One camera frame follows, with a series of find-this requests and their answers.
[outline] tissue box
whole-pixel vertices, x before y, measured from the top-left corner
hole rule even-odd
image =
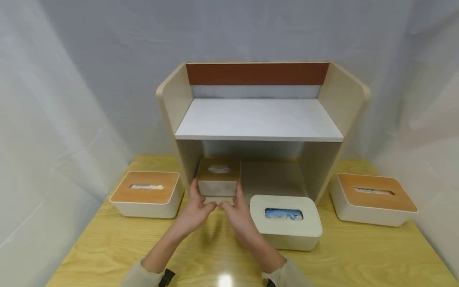
[[[267,209],[301,212],[301,218],[268,218]],[[308,197],[254,195],[250,214],[258,231],[276,249],[312,250],[322,235],[322,224],[314,202]]]
[[[241,178],[241,161],[203,158],[196,178],[201,195],[233,197]]]
[[[110,197],[124,216],[174,218],[184,189],[176,172],[130,171]]]
[[[330,195],[336,215],[346,221],[400,226],[418,212],[391,177],[340,173]]]

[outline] brown back panel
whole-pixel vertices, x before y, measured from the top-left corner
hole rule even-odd
[[[322,85],[328,62],[187,63],[190,85]]]

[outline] white shelf board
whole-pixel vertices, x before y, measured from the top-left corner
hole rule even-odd
[[[343,136],[317,99],[193,99],[177,140],[332,141]]]

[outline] blue wipes package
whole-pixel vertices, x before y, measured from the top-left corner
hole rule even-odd
[[[297,209],[267,208],[264,210],[266,218],[283,220],[303,220],[303,213]]]

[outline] white plastic base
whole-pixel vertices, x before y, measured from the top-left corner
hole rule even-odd
[[[335,181],[330,195],[335,206],[336,215],[344,221],[398,227],[417,213],[351,205],[344,195],[339,180]]]
[[[174,218],[177,215],[183,192],[183,188],[176,186],[169,202],[166,204],[113,202],[111,198],[110,202],[124,216]]]

